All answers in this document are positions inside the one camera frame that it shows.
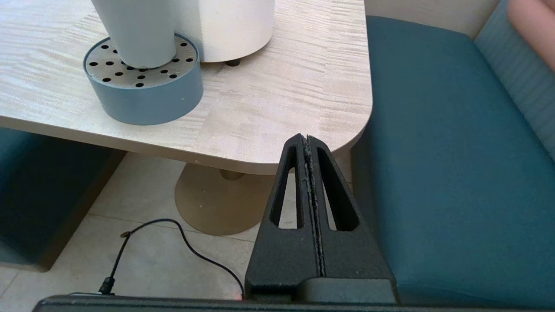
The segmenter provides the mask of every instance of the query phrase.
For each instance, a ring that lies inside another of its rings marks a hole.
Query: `blue-gray round base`
[[[191,42],[179,34],[175,35]],[[87,52],[84,69],[90,52],[109,39],[100,41]],[[100,83],[88,73],[87,77],[102,107],[112,118],[135,125],[161,124],[186,115],[203,97],[200,57],[196,47],[195,51],[195,64],[189,73],[156,87],[124,89]]]

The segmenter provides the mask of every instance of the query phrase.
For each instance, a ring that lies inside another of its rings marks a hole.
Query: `white cylinder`
[[[155,68],[175,56],[171,0],[92,1],[127,65]]]
[[[172,0],[175,31],[196,45],[202,62],[252,54],[268,43],[275,0]]]

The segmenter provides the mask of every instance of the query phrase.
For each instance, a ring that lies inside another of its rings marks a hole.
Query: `teal fabric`
[[[0,128],[0,262],[37,263],[111,154]]]
[[[405,304],[555,308],[555,164],[464,34],[368,17],[355,197]]]
[[[503,0],[474,41],[555,159],[555,72],[514,30]]]

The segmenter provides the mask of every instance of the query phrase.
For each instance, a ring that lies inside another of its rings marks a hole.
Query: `pink object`
[[[555,71],[555,0],[510,0],[507,15],[516,31]]]

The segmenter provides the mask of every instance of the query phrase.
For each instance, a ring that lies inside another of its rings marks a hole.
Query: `table pedestal base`
[[[203,233],[241,233],[262,220],[274,178],[187,164],[175,186],[175,203],[183,219]]]

